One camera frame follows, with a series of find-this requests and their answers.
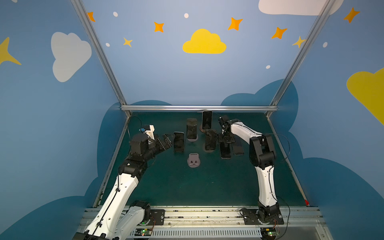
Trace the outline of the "purple phone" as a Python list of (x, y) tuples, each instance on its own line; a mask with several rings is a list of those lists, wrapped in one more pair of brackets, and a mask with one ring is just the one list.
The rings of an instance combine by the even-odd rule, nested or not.
[(225, 142), (220, 142), (220, 156), (222, 159), (231, 158), (231, 147), (230, 144)]

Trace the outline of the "grey round front stand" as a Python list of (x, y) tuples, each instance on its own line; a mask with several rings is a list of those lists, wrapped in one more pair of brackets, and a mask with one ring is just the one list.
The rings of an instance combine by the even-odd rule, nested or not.
[(188, 160), (187, 160), (188, 166), (190, 168), (197, 168), (201, 164), (200, 156), (197, 153), (189, 154)]

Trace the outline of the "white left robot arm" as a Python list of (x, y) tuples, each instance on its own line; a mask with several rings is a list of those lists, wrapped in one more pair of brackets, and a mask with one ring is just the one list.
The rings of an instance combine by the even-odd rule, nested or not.
[(148, 161), (156, 155), (170, 149), (175, 135), (164, 134), (162, 137), (146, 133), (136, 134), (130, 141), (127, 158), (119, 166), (114, 186), (105, 204), (94, 220), (82, 233), (75, 233), (74, 240), (125, 240), (140, 224), (151, 219), (151, 206), (148, 202), (134, 201), (128, 212), (121, 217), (129, 197), (138, 186)]

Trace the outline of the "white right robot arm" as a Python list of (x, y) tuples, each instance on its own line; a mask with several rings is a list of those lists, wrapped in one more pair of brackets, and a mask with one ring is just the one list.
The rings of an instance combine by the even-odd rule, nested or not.
[(274, 169), (277, 153), (272, 136), (257, 132), (238, 119), (230, 120), (228, 116), (219, 117), (218, 122), (222, 128), (223, 144), (234, 143), (235, 137), (249, 144), (249, 159), (256, 169), (259, 185), (258, 221), (264, 225), (270, 222), (283, 224), (284, 220), (275, 192)]

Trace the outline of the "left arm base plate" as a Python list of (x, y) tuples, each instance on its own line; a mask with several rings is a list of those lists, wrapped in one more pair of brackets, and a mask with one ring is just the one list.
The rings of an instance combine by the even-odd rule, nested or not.
[(154, 209), (149, 212), (149, 210), (145, 210), (144, 219), (140, 223), (142, 226), (163, 226), (165, 221), (165, 210)]

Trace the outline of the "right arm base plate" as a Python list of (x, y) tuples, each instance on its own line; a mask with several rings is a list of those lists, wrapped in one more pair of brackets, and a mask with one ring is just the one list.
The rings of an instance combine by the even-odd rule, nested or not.
[(283, 225), (285, 222), (282, 215), (268, 216), (259, 209), (240, 209), (240, 215), (243, 217), (245, 225)]

